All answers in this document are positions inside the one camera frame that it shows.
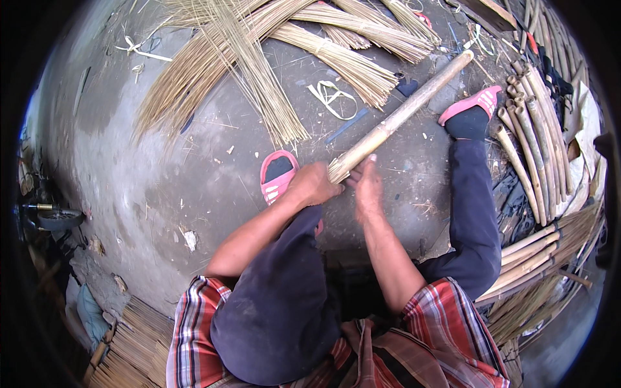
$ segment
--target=hand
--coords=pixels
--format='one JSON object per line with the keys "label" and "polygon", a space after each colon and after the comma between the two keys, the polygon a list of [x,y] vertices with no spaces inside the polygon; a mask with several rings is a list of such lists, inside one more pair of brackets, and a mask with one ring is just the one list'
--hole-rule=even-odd
{"label": "hand", "polygon": [[356,221],[364,225],[375,216],[384,217],[384,185],[375,161],[378,156],[370,154],[360,162],[345,181],[356,190]]}
{"label": "hand", "polygon": [[332,184],[328,180],[328,163],[316,161],[296,172],[283,196],[297,203],[301,210],[307,206],[323,204],[344,190],[342,184]]}

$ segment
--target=wheel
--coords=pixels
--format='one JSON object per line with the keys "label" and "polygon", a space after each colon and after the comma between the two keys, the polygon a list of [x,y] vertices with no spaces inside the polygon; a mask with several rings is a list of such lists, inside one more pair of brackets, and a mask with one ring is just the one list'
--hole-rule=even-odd
{"label": "wheel", "polygon": [[37,214],[39,227],[47,230],[66,230],[80,226],[84,214],[79,210],[41,210]]}

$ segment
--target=person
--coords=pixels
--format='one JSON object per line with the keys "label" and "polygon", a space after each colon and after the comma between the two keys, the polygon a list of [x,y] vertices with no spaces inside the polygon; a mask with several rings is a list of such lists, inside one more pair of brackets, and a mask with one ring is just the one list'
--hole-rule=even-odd
{"label": "person", "polygon": [[218,247],[181,296],[168,387],[508,387],[499,351],[472,300],[501,266],[486,126],[500,87],[453,104],[440,123],[450,148],[450,239],[455,251],[416,266],[383,209],[377,156],[347,183],[381,292],[397,325],[376,317],[341,322],[315,249],[321,204],[345,189],[327,164],[299,168],[268,157],[269,206]]}

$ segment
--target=pink flip-flop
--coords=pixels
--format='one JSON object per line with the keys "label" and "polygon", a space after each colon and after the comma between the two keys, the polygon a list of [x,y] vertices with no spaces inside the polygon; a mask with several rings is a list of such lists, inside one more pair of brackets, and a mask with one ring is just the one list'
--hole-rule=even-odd
{"label": "pink flip-flop", "polygon": [[[293,166],[292,169],[287,171],[286,173],[278,176],[277,178],[272,179],[269,182],[265,181],[265,173],[268,170],[268,166],[273,160],[280,158],[281,156],[285,156],[291,162]],[[261,192],[263,193],[263,198],[265,202],[267,202],[268,206],[273,204],[279,196],[281,196],[289,187],[289,182],[296,175],[296,172],[300,170],[300,165],[297,162],[295,156],[291,154],[291,152],[285,150],[278,150],[269,154],[263,163],[261,164]],[[317,230],[315,231],[315,236],[317,236],[324,229],[324,220],[319,220],[319,224],[317,225]]]}
{"label": "pink flip-flop", "polygon": [[489,116],[489,118],[491,119],[497,104],[496,93],[501,90],[502,88],[498,85],[491,86],[464,100],[454,103],[453,105],[448,107],[442,115],[440,115],[440,118],[438,119],[438,124],[444,127],[444,124],[448,119],[450,119],[457,113],[472,108],[475,105],[482,107],[487,113],[487,116]]}

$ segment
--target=dark blue trousers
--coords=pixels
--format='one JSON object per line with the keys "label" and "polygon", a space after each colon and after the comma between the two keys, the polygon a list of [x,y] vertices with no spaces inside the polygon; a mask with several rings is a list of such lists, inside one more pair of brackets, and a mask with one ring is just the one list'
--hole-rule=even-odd
{"label": "dark blue trousers", "polygon": [[[428,282],[451,276],[473,300],[499,275],[501,248],[483,142],[451,146],[451,245],[419,266]],[[244,270],[215,312],[211,340],[237,378],[276,386],[306,376],[340,336],[314,229],[321,206],[302,210]]]}

